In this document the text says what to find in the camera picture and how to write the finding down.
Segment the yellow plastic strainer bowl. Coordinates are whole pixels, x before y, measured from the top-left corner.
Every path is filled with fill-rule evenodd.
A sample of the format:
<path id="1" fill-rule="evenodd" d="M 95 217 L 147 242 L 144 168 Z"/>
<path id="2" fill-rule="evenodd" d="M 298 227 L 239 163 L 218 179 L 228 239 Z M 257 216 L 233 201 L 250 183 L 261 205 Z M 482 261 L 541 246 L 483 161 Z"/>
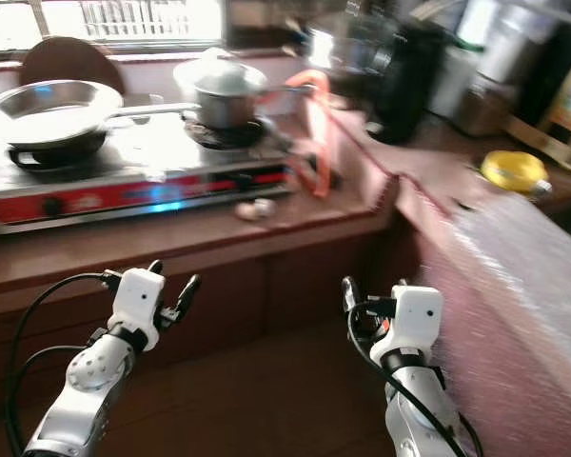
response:
<path id="1" fill-rule="evenodd" d="M 541 199 L 552 192 L 546 166 L 528 152 L 494 149 L 482 160 L 480 171 L 487 182 L 529 199 Z"/>

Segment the garlic bulb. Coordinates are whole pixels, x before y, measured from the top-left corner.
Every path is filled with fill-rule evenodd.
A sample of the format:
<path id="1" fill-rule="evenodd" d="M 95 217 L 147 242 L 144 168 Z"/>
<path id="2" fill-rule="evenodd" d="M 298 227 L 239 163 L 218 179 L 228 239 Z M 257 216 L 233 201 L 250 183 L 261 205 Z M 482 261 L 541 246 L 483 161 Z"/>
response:
<path id="1" fill-rule="evenodd" d="M 234 206 L 234 214 L 244 221 L 255 222 L 271 218 L 276 213 L 277 202 L 266 197 L 252 201 L 239 202 Z"/>

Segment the clear bubble wrap sheet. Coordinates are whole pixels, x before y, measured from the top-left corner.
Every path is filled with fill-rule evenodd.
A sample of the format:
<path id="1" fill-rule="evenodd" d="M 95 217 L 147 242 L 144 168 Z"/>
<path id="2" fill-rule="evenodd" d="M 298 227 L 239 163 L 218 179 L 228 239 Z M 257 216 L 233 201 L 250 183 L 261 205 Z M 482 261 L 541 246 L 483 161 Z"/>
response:
<path id="1" fill-rule="evenodd" d="M 487 302 L 571 397 L 571 235 L 516 195 L 459 210 L 451 227 Z"/>

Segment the steel frying pan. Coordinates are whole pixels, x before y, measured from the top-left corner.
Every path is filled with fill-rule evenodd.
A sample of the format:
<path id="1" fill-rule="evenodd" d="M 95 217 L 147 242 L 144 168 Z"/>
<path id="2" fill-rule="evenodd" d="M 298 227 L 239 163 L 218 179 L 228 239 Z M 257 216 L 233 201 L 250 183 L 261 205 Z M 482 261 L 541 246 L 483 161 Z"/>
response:
<path id="1" fill-rule="evenodd" d="M 198 110 L 195 103 L 129 106 L 116 89 L 90 80 L 45 80 L 0 92 L 0 143 L 16 148 L 60 147 L 108 119 Z"/>

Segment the steel pot with lid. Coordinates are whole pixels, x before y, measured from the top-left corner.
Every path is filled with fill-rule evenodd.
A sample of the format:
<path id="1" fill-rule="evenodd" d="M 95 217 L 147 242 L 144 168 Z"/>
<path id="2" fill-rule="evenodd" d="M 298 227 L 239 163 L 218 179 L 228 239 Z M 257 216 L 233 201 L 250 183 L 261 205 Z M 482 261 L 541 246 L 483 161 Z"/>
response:
<path id="1" fill-rule="evenodd" d="M 236 128 L 255 118 L 267 77 L 221 48 L 177 65 L 172 71 L 186 103 L 197 105 L 195 118 L 211 128 Z"/>

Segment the black electric kettle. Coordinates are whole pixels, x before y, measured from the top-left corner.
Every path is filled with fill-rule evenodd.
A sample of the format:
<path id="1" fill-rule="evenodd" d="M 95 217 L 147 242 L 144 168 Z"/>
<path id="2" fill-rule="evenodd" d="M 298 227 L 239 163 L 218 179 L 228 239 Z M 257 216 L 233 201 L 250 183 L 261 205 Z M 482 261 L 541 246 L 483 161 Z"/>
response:
<path id="1" fill-rule="evenodd" d="M 447 33 L 432 22 L 399 23 L 374 56 L 364 83 L 364 130 L 388 145 L 410 141 L 426 113 Z"/>

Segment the white jar with green lid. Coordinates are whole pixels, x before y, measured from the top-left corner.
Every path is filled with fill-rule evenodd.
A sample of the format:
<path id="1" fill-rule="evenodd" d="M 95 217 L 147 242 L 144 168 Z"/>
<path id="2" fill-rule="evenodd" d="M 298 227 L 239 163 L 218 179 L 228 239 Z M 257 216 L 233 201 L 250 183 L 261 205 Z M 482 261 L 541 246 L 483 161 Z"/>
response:
<path id="1" fill-rule="evenodd" d="M 426 108 L 435 116 L 449 118 L 463 99 L 480 65 L 482 50 L 466 49 L 461 45 L 445 48 L 432 95 Z"/>

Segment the round brown cutting board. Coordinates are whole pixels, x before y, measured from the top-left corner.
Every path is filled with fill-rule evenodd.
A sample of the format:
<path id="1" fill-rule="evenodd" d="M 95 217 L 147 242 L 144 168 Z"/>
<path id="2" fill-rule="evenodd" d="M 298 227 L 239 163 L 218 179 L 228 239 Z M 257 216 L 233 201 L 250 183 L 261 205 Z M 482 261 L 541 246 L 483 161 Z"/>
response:
<path id="1" fill-rule="evenodd" d="M 50 36 L 33 45 L 20 60 L 17 86 L 46 80 L 89 80 L 128 94 L 128 84 L 111 52 L 73 36 Z"/>

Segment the beige water ioniser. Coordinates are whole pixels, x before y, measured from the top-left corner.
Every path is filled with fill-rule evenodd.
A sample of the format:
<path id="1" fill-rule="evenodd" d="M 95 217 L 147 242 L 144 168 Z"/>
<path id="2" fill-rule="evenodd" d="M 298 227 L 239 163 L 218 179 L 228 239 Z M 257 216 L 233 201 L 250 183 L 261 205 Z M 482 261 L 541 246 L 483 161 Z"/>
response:
<path id="1" fill-rule="evenodd" d="M 528 123 L 513 117 L 508 134 L 522 144 L 545 153 L 557 164 L 571 170 L 571 74 L 557 91 L 554 100 L 542 111 L 541 119 Z"/>

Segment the large shiny steel pot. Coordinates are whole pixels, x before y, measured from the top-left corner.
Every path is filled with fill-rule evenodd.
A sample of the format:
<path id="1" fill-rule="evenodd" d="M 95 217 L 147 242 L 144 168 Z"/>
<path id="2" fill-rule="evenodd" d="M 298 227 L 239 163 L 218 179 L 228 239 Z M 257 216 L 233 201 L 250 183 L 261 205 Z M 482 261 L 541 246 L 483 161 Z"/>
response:
<path id="1" fill-rule="evenodd" d="M 304 61 L 327 75 L 330 94 L 364 95 L 367 70 L 380 44 L 380 31 L 361 22 L 305 28 Z"/>

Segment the window with metal grille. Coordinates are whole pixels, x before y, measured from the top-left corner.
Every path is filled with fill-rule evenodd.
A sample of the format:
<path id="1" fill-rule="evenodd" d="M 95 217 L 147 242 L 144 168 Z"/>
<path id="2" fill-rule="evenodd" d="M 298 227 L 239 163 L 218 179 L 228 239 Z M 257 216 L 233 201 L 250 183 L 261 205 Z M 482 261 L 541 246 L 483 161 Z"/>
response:
<path id="1" fill-rule="evenodd" d="M 109 47 L 190 47 L 220 42 L 224 0 L 0 0 L 0 51 L 47 36 Z"/>

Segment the white plastic jug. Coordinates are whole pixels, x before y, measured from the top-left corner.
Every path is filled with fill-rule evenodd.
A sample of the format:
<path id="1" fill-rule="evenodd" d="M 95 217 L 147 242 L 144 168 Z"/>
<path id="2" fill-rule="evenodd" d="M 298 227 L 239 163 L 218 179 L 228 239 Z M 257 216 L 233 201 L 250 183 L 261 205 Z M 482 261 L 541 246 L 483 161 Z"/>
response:
<path id="1" fill-rule="evenodd" d="M 477 73 L 503 86 L 516 86 L 541 55 L 554 22 L 526 8 L 529 0 L 496 0 L 499 12 L 490 27 Z"/>

